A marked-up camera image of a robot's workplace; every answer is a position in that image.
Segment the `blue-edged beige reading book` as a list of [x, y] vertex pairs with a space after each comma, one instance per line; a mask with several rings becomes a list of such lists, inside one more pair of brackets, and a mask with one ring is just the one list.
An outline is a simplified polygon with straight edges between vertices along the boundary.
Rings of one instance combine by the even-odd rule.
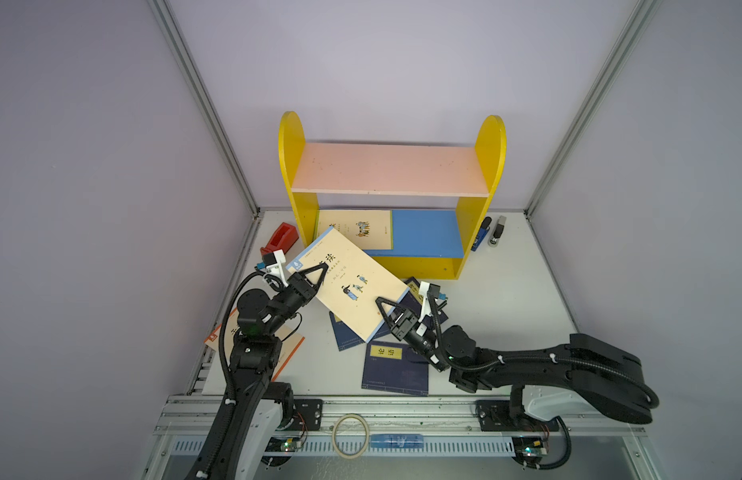
[[320, 262], [329, 268], [317, 299], [358, 336], [370, 341], [384, 323], [375, 299], [399, 302], [408, 287], [334, 228], [322, 233], [286, 269], [293, 274]]

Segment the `green-edged beige reading book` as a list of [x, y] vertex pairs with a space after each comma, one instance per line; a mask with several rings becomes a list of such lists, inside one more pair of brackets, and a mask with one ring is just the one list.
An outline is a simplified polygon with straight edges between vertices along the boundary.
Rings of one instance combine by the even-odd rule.
[[322, 234], [330, 227], [363, 250], [393, 249], [391, 210], [320, 210], [317, 233]]

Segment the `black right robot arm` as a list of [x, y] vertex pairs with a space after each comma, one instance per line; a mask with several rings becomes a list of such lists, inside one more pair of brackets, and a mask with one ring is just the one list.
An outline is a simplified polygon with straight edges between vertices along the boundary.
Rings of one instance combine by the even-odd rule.
[[593, 336], [574, 333], [569, 341], [539, 350], [481, 348], [459, 325], [445, 329], [435, 301], [425, 324], [401, 303], [375, 300], [385, 324], [449, 382], [467, 393], [500, 387], [543, 386], [575, 392], [596, 411], [623, 423], [645, 425], [659, 396], [644, 380], [641, 360]]

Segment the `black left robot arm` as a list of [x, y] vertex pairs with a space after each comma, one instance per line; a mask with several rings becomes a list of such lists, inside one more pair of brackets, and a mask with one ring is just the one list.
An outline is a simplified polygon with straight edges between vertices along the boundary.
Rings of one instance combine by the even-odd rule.
[[328, 273], [321, 262], [286, 280], [256, 270], [235, 290], [228, 311], [238, 308], [238, 332], [225, 344], [222, 322], [218, 356], [225, 391], [188, 479], [249, 479], [275, 431], [295, 415], [290, 384], [272, 380], [283, 341], [276, 335], [319, 292]]

